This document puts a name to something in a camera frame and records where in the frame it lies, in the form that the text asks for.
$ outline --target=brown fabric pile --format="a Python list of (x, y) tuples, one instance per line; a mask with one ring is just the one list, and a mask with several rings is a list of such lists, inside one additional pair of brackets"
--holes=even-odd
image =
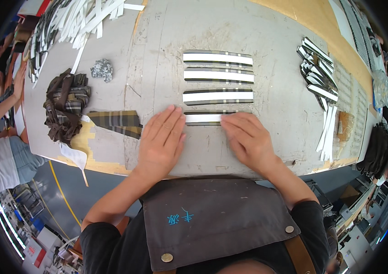
[(70, 72), (71, 69), (67, 69), (51, 81), (43, 104), (45, 125), (50, 129), (48, 136), (69, 146), (72, 137), (80, 132), (82, 110), (90, 97), (86, 74), (73, 75)]

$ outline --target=metal button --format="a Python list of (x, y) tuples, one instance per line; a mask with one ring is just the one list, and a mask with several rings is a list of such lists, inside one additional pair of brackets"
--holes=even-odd
[(285, 228), (285, 232), (287, 232), (287, 233), (292, 233), (294, 230), (295, 230), (295, 228), (292, 227), (291, 225), (289, 225), (288, 227)]
[(161, 256), (161, 260), (164, 262), (164, 263), (169, 263), (173, 260), (173, 256), (169, 253), (165, 253), (164, 255)]

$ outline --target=grey apron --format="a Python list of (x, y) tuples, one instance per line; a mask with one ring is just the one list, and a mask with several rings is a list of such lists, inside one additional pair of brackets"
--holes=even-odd
[[(307, 265), (309, 260), (302, 274), (315, 274), (298, 236), (301, 230), (276, 189), (247, 179), (170, 180), (157, 183), (142, 199), (154, 272), (285, 241), (295, 268), (296, 260)], [(293, 258), (289, 246), (299, 258)]]

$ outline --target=denim shorts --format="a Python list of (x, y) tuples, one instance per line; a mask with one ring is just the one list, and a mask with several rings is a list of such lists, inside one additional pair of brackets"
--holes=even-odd
[(28, 183), (36, 175), (37, 168), (48, 162), (48, 159), (32, 154), (29, 145), (18, 136), (11, 136), (9, 139), (19, 176), (19, 183)]

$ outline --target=grey floor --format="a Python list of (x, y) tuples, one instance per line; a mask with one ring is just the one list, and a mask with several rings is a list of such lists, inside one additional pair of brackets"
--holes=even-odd
[[(73, 238), (80, 234), (78, 222), (86, 216), (92, 205), (104, 194), (112, 190), (125, 177), (110, 175), (96, 171), (85, 171), (89, 187), (86, 187), (81, 170), (77, 167), (70, 167), (62, 163), (52, 161), (58, 184), (63, 191), (64, 197), (54, 179), (49, 163), (39, 167), (34, 177), (37, 189), (47, 205), (41, 213), (43, 221), (58, 231), (66, 238)], [(305, 180), (314, 180), (321, 190), (333, 202), (343, 193), (348, 182), (359, 176), (358, 171), (353, 171), (349, 166), (341, 167), (331, 171), (302, 176)], [(259, 181), (258, 184), (271, 186), (268, 181)], [(29, 186), (37, 191), (34, 183)], [(135, 216), (141, 204), (136, 201), (127, 211), (127, 216)]]

